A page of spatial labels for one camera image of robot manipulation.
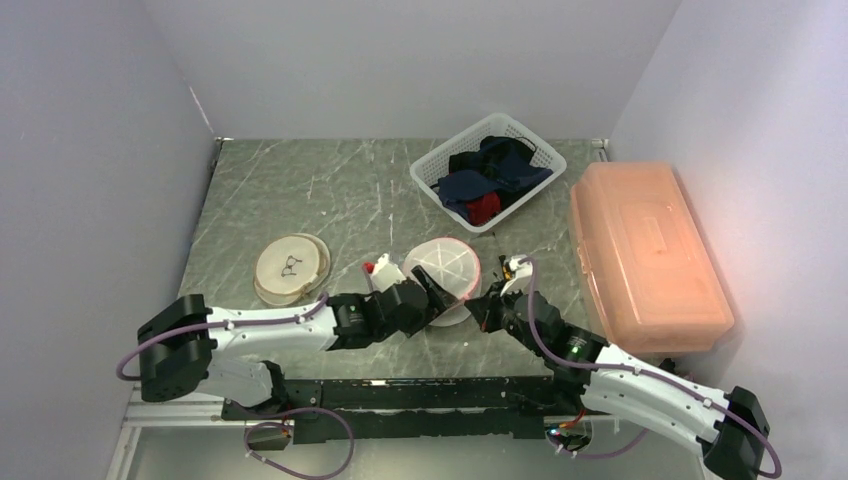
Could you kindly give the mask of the red bra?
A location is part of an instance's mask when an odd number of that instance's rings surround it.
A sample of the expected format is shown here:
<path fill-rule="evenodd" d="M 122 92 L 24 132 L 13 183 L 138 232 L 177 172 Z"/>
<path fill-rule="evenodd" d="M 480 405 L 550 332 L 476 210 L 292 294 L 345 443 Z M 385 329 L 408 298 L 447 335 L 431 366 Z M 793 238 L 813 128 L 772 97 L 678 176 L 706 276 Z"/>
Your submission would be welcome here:
<path fill-rule="evenodd" d="M 495 191 L 468 201 L 465 208 L 468 222 L 473 226 L 482 226 L 488 223 L 502 211 L 501 199 Z"/>

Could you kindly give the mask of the navy blue bra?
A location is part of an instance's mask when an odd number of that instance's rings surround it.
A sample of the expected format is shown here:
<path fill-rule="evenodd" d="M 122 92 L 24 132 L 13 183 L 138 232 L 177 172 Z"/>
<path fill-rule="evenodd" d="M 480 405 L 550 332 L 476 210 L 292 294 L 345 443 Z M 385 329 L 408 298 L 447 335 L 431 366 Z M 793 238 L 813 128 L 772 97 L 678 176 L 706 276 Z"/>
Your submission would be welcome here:
<path fill-rule="evenodd" d="M 451 155 L 448 174 L 430 188 L 443 207 L 481 226 L 553 174 L 531 164 L 536 152 L 522 137 L 487 136 L 478 150 Z"/>

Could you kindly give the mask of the white mesh laundry bag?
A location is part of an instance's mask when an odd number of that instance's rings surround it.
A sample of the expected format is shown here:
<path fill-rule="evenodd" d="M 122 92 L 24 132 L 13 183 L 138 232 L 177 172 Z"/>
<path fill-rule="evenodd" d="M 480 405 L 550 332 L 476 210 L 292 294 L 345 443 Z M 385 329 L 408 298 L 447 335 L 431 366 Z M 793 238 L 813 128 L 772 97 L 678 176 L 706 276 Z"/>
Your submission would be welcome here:
<path fill-rule="evenodd" d="M 319 237 L 294 233 L 280 237 L 254 262 L 253 286 L 271 307 L 286 307 L 315 290 L 329 275 L 331 253 Z"/>

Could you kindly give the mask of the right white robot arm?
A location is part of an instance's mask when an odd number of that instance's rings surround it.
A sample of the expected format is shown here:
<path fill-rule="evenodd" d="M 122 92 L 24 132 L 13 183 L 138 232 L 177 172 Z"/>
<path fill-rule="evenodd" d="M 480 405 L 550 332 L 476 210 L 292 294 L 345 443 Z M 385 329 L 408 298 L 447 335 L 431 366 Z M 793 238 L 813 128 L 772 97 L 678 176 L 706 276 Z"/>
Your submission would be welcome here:
<path fill-rule="evenodd" d="M 566 322 L 538 291 L 469 299 L 481 331 L 503 331 L 540 357 L 553 375 L 551 401 L 616 416 L 697 454 L 721 479 L 777 479 L 783 468 L 757 396 L 699 385 L 650 365 L 605 338 Z"/>

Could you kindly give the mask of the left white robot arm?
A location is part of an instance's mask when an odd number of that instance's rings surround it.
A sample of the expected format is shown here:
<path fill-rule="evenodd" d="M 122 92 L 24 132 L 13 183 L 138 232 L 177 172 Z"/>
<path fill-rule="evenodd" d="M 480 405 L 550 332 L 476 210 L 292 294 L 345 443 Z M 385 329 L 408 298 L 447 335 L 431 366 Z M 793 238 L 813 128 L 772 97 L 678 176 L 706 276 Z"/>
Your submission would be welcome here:
<path fill-rule="evenodd" d="M 324 293 L 299 307 L 227 309 L 207 305 L 201 294 L 185 295 L 138 329 L 138 345 L 117 374 L 126 379 L 125 367 L 136 359 L 133 379 L 145 402 L 199 392 L 272 420 L 289 402 L 284 373 L 257 355 L 364 349 L 396 333 L 410 337 L 462 301 L 422 267 L 368 294 Z"/>

